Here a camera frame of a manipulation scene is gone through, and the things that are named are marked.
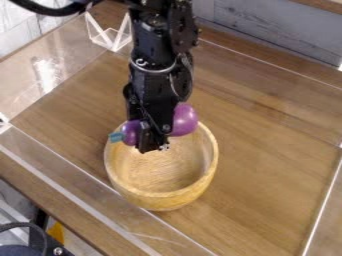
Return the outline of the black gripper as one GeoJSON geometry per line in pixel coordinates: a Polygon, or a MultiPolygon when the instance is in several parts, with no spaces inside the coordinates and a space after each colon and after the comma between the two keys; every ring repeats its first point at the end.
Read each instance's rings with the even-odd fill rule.
{"type": "Polygon", "coordinates": [[[126,87],[129,115],[140,122],[142,154],[170,149],[177,105],[193,90],[192,49],[200,42],[192,0],[126,0],[134,48],[126,87]]]}

